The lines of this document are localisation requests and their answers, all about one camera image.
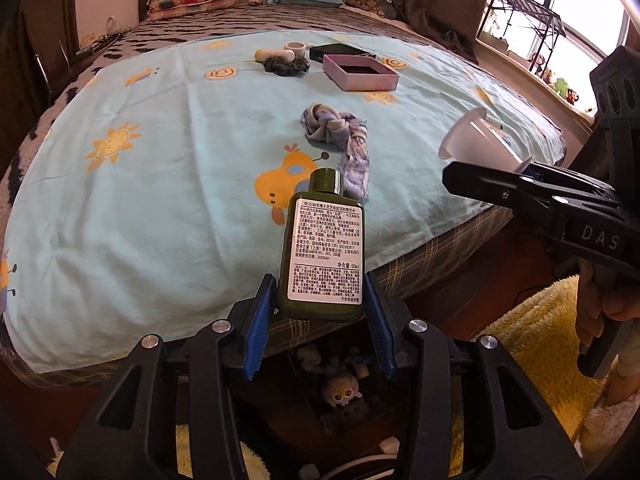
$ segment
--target white cable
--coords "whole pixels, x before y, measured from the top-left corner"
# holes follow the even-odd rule
[[[382,473],[378,473],[377,475],[370,476],[366,480],[378,480],[379,478],[386,478],[387,476],[391,476],[394,473],[393,469],[389,469]]]
[[[347,469],[350,469],[350,468],[352,468],[354,466],[357,466],[357,465],[360,465],[360,464],[364,464],[364,463],[367,463],[367,462],[373,462],[374,460],[395,460],[396,458],[398,458],[398,455],[369,455],[369,456],[363,456],[361,458],[357,458],[356,460],[351,460],[351,462],[347,462],[346,464],[342,464],[341,466],[338,466],[335,469],[332,469],[326,475],[321,476],[320,480],[329,480],[329,478],[333,478],[337,474],[340,474],[343,471],[347,471]]]

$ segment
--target bed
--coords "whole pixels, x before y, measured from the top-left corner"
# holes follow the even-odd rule
[[[141,19],[147,1],[140,0]],[[390,54],[393,57],[387,57],[387,62],[401,73],[399,91],[340,94],[319,66],[313,66],[304,78],[292,80],[268,75],[248,61],[257,46],[275,46],[283,40],[341,41]],[[214,70],[202,77],[205,66]],[[210,83],[221,74],[220,81]],[[124,89],[113,92],[119,84]],[[283,92],[288,92],[286,99],[278,97]],[[181,99],[186,99],[188,113],[172,123],[171,110],[179,108]],[[295,154],[308,158],[314,167],[335,167],[340,155],[308,145],[298,124],[300,112],[314,100],[331,101],[369,120],[372,180],[365,208],[374,243],[372,252],[366,254],[366,270],[376,272],[387,294],[401,298],[453,272],[510,219],[507,210],[443,193],[439,172],[444,162],[436,156],[438,139],[465,110],[487,107],[495,126],[520,155],[556,163],[564,154],[560,131],[524,99],[462,58],[385,20],[345,8],[259,5],[143,22],[68,86],[27,136],[0,184],[0,236],[4,237],[0,286],[5,298],[0,356],[11,370],[34,386],[101,382],[140,336],[148,332],[167,339],[190,336],[212,317],[224,316],[231,298],[241,300],[255,293],[264,272],[277,274],[282,212],[270,206],[269,197],[258,194],[261,200],[256,200],[251,192],[249,199],[247,193],[229,192],[225,186],[242,181],[246,189],[257,176],[269,173],[269,168],[273,173],[278,160]],[[201,106],[194,116],[196,102]],[[140,112],[145,119],[137,129],[138,121],[126,121],[126,115],[140,103],[146,107]],[[282,113],[270,114],[275,105]],[[236,108],[244,111],[235,113]],[[253,123],[246,118],[249,114],[256,117]],[[101,131],[108,131],[106,140],[113,134],[125,136],[128,142],[109,158],[101,157],[104,139],[95,140],[99,137],[87,117],[99,118],[96,121],[104,126]],[[252,130],[258,120],[267,126]],[[189,126],[181,133],[185,123]],[[218,124],[240,127],[215,130]],[[198,138],[194,132],[200,128],[215,130],[215,143],[209,136]],[[153,132],[156,140],[145,151],[143,143]],[[411,138],[403,144],[405,137]],[[190,146],[185,152],[182,144],[175,144],[176,139],[188,139],[197,149]],[[412,150],[414,145],[419,149]],[[217,153],[224,150],[229,154]],[[239,153],[245,156],[251,150],[260,156],[240,164]],[[77,167],[76,157],[70,155],[76,152],[82,152]],[[181,152],[197,156],[185,162],[184,156],[175,155]],[[141,158],[128,166],[127,157],[133,154]],[[190,200],[199,200],[190,198],[199,196],[190,194],[193,186],[173,190],[173,176],[162,181],[166,168],[174,167],[196,174],[198,185],[216,200],[224,198],[223,205],[207,209],[204,200],[207,207],[203,210],[191,209]],[[112,184],[104,181],[106,171],[116,169],[123,172],[117,191],[112,180],[108,181]],[[402,179],[393,181],[392,173]],[[206,180],[204,174],[215,178]],[[78,190],[70,190],[71,175],[82,181]],[[154,186],[164,189],[164,202],[146,200]],[[430,200],[425,202],[426,195]],[[380,220],[370,227],[371,212]],[[219,253],[213,263],[203,256],[206,243],[197,236],[202,224],[194,219],[201,214],[216,226],[209,230],[213,241],[207,246]],[[181,227],[160,228],[165,215]],[[89,217],[89,223],[82,223]],[[126,228],[119,220],[125,218]],[[178,237],[166,235],[176,229]],[[107,238],[124,241],[107,242]],[[241,250],[230,247],[230,239],[237,240]],[[143,254],[145,263],[138,266],[130,254],[140,249],[136,240],[144,250],[153,249],[151,256]],[[111,246],[119,243],[115,251]],[[80,245],[82,251],[76,250]],[[239,256],[229,259],[232,253]],[[101,274],[98,268],[108,270]],[[143,279],[147,271],[162,275],[162,280],[149,278],[156,280],[150,287]],[[213,282],[223,278],[237,286],[233,290],[222,287],[225,291],[220,293],[209,283],[206,272],[218,277]],[[88,290],[87,283],[96,289]],[[129,292],[120,296],[120,289]],[[142,293],[149,298],[149,306],[139,304],[125,312],[123,306],[132,298],[140,302],[137,294]],[[158,310],[159,303],[174,310]],[[266,353],[292,348],[338,327],[276,314]]]

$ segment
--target knotted cloth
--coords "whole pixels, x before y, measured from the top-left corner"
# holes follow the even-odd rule
[[[333,143],[344,152],[338,163],[344,190],[356,200],[366,198],[369,185],[367,123],[353,114],[337,112],[320,103],[307,108],[300,122],[305,127],[307,139]]]

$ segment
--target cardboard box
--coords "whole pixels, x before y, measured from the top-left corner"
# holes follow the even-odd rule
[[[326,54],[322,70],[345,92],[393,91],[400,76],[368,56]]]

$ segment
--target white cup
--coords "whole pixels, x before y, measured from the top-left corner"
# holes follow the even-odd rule
[[[456,161],[522,173],[531,161],[521,160],[486,120],[486,108],[473,108],[456,121],[442,139],[438,156]]]
[[[285,50],[292,50],[296,57],[305,57],[306,45],[299,41],[291,41],[284,46]]]

